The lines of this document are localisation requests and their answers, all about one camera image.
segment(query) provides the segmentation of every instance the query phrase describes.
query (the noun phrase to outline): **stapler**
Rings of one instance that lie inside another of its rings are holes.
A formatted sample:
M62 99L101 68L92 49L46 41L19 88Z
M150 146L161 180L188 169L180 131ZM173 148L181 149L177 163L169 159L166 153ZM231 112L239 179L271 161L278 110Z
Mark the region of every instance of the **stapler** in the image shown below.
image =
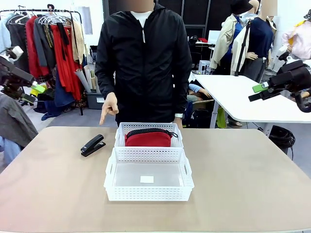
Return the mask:
M90 154L104 147L106 143L102 141L103 139L104 136L102 136L101 134L94 137L92 140L86 143L84 147L81 148L81 155L83 155L84 157L88 157Z

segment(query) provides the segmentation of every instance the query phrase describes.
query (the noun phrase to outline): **box label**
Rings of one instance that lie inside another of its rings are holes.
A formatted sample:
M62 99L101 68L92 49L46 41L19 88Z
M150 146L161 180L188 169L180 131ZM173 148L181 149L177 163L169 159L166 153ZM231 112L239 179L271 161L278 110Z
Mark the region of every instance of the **box label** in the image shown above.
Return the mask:
M105 102L104 98L96 98L96 100L97 100L97 103L104 103Z
M141 183L154 183L154 177L153 176L140 176L140 182Z

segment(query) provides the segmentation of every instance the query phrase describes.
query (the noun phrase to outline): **pink jacket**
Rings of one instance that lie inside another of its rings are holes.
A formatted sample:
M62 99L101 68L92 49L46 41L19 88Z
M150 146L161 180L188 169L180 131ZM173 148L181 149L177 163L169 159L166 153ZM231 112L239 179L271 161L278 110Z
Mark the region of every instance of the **pink jacket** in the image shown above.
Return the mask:
M292 31L284 33L282 40L284 45L289 45L288 40L294 37L292 54L300 59L311 59L311 22L294 27Z

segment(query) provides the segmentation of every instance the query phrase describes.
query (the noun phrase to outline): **white plastic basket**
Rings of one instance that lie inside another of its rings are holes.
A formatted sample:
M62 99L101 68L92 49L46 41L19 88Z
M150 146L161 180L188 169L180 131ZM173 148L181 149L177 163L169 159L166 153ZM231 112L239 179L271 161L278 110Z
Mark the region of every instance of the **white plastic basket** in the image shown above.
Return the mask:
M174 132L178 135L177 137L172 137L171 139L171 147L179 147L183 148L183 137L181 136L181 132L174 123L120 123L119 128L116 133L116 142L115 147L125 147L125 135L133 130L140 129L150 129L150 128L158 128L163 130L168 130L170 132Z
M110 201L188 201L194 188L182 148L114 148L104 187Z

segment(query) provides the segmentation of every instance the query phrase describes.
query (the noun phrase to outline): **white t-shirt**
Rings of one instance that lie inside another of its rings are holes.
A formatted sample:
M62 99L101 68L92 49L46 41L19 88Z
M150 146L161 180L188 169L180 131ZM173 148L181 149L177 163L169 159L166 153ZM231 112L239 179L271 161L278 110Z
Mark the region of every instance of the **white t-shirt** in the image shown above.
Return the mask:
M146 19L149 17L149 15L152 13L152 11L148 11L145 13L136 13L134 11L131 11L131 13L137 20L140 21L141 26L144 27Z

